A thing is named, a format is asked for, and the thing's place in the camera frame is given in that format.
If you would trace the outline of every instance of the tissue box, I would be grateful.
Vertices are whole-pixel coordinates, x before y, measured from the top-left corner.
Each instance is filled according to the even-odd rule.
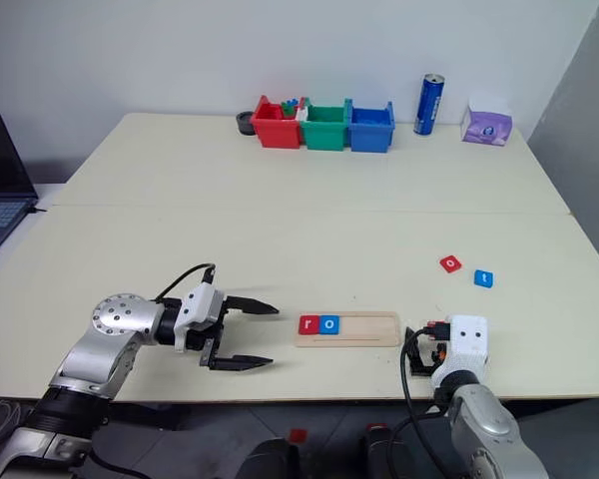
[[[503,147],[512,132],[512,116],[506,102],[486,95],[470,97],[461,123],[461,140]]]

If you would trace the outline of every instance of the robotic arm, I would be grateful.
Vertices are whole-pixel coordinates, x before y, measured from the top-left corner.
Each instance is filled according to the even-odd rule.
[[[453,315],[448,320],[449,324],[428,325],[433,339],[449,339],[448,350],[440,348],[441,352],[433,355],[436,364],[431,367],[431,380],[435,403],[448,408],[452,444],[468,466],[470,477],[548,479],[539,458],[521,439],[513,415],[480,384],[488,359],[486,318]],[[420,368],[416,345],[408,355],[415,357],[415,369]]]
[[[146,300],[122,293],[101,301],[87,332],[69,351],[24,426],[4,447],[0,477],[18,463],[64,471],[80,466],[143,345],[201,351],[200,365],[215,370],[243,371],[273,362],[258,356],[217,357],[229,310],[279,311],[255,299],[226,296],[213,287],[214,270],[208,264],[203,282],[183,299],[159,295]]]

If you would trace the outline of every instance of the energy drink can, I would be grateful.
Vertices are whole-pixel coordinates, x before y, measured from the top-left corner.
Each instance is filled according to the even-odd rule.
[[[432,132],[444,81],[445,79],[441,75],[435,73],[429,73],[423,77],[417,119],[415,120],[415,133],[417,135],[430,135],[430,132]]]

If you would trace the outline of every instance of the black cable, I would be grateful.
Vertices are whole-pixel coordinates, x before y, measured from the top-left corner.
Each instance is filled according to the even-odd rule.
[[[436,419],[438,417],[443,417],[445,413],[446,411],[439,411],[430,414],[421,414],[420,416],[417,416],[417,421]],[[408,416],[405,419],[402,419],[390,433],[390,438],[388,439],[388,443],[386,445],[386,462],[388,463],[388,472],[390,473],[391,479],[399,479],[399,474],[397,474],[397,469],[395,467],[395,462],[392,456],[395,441],[401,430],[405,428],[408,424],[410,424],[410,422],[412,421],[412,417],[413,416]]]
[[[188,269],[185,272],[183,272],[182,274],[180,274],[180,276],[175,281],[173,281],[171,284],[169,284],[164,291],[162,291],[160,294],[158,294],[156,296],[156,298],[154,299],[154,301],[155,302],[160,302],[164,298],[164,296],[166,296],[171,289],[173,289],[178,284],[180,284],[180,282],[185,277],[187,277],[189,274],[194,273],[198,269],[202,269],[203,267],[205,267],[206,269],[208,269],[210,271],[210,274],[212,274],[213,271],[215,271],[215,269],[216,269],[216,266],[212,262],[203,262],[202,264],[198,264],[197,266],[193,266],[191,269]]]
[[[134,471],[133,469],[127,469],[126,467],[122,466],[116,466],[115,464],[111,464],[110,462],[105,461],[100,456],[98,456],[98,454],[96,454],[95,449],[91,449],[91,452],[89,453],[89,458],[100,467],[113,472],[117,472],[118,474],[126,474],[127,476],[137,477],[138,479],[151,479],[151,476],[147,476],[142,472]]]
[[[432,460],[432,462],[434,462],[435,466],[437,466],[437,469],[439,470],[441,475],[445,479],[451,479],[453,477],[452,474],[450,473],[450,471],[448,471],[448,469],[443,464],[443,462],[441,461],[439,456],[437,456],[434,449],[430,445],[430,442],[428,442],[428,439],[424,435],[423,430],[421,429],[421,426],[419,425],[419,420],[417,419],[417,416],[415,416],[415,414],[413,412],[412,400],[410,398],[410,391],[408,390],[408,381],[406,379],[406,352],[408,351],[410,346],[415,341],[417,341],[417,338],[420,337],[422,334],[424,334],[424,330],[420,329],[415,334],[413,334],[408,339],[408,341],[405,341],[403,346],[401,347],[401,354],[399,355],[399,370],[401,373],[401,387],[403,389],[403,395],[406,399],[406,409],[408,410],[408,414],[412,418],[412,426],[415,428],[415,432],[417,433],[419,442],[421,442],[421,445],[426,450],[426,452],[428,453],[428,456],[430,456],[430,459]]]

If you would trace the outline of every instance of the wooden tray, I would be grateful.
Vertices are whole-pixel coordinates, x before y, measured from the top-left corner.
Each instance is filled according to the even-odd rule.
[[[297,347],[390,347],[401,343],[399,319],[395,312],[329,311],[301,315],[305,314],[338,315],[339,334],[303,335],[296,329]]]

